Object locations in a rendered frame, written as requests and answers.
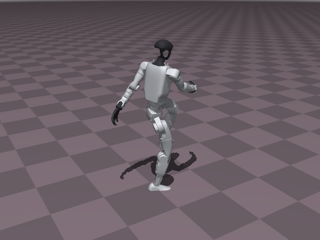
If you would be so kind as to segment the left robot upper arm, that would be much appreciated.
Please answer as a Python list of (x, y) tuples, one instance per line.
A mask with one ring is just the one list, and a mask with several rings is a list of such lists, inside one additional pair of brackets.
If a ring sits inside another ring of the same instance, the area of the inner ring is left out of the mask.
[(132, 90), (134, 91), (137, 91), (140, 87), (139, 83), (142, 81), (142, 79), (144, 78), (145, 76), (145, 73), (146, 73), (146, 67), (147, 67), (147, 64), (149, 62), (142, 62), (139, 66), (139, 70), (137, 71), (135, 77), (134, 77), (134, 80), (132, 82), (132, 84), (130, 85), (129, 88), (131, 88)]

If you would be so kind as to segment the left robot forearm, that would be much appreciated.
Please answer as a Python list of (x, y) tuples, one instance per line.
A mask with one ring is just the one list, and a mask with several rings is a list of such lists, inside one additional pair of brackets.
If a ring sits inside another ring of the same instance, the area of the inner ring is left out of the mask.
[[(131, 82), (132, 84), (132, 82)], [(130, 84), (130, 85), (131, 85)], [(117, 104), (119, 102), (122, 102), (122, 106), (121, 108), (124, 108), (125, 107), (125, 104), (129, 101), (129, 99), (131, 98), (131, 96), (134, 94), (134, 92), (130, 89), (130, 85), (128, 86), (128, 88), (126, 89), (126, 92), (124, 93), (124, 95), (122, 96), (121, 100), (119, 100), (117, 102)]]

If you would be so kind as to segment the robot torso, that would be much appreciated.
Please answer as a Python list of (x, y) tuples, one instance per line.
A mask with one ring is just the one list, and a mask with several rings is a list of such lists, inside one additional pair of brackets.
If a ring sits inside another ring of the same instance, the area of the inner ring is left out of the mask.
[(166, 72), (168, 69), (172, 69), (169, 64), (164, 66), (157, 66), (149, 62), (145, 69), (144, 78), (144, 93), (145, 98), (150, 102), (146, 106), (146, 116), (153, 124), (153, 119), (159, 117), (162, 120), (163, 111), (161, 109), (162, 102), (165, 102), (169, 95), (172, 80), (168, 78)]

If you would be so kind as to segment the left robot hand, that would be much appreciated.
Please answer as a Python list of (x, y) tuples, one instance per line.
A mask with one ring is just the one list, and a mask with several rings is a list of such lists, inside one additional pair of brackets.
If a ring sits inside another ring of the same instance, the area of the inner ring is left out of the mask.
[(115, 123), (115, 120), (118, 122), (118, 114), (120, 112), (120, 110), (122, 110), (121, 106), (122, 106), (123, 102), (119, 101), (118, 104), (116, 105), (116, 109), (113, 112), (113, 115), (111, 117), (111, 121), (112, 123), (117, 126), (117, 124)]

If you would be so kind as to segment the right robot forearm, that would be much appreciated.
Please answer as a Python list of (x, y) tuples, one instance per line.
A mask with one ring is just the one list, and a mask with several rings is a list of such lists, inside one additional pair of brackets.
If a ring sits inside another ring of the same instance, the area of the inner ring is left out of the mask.
[(187, 93), (187, 92), (193, 92), (193, 91), (197, 90), (197, 85), (193, 85), (193, 84), (188, 84), (188, 83), (186, 83), (186, 84), (184, 85), (184, 89), (185, 89), (185, 92), (186, 92), (186, 93)]

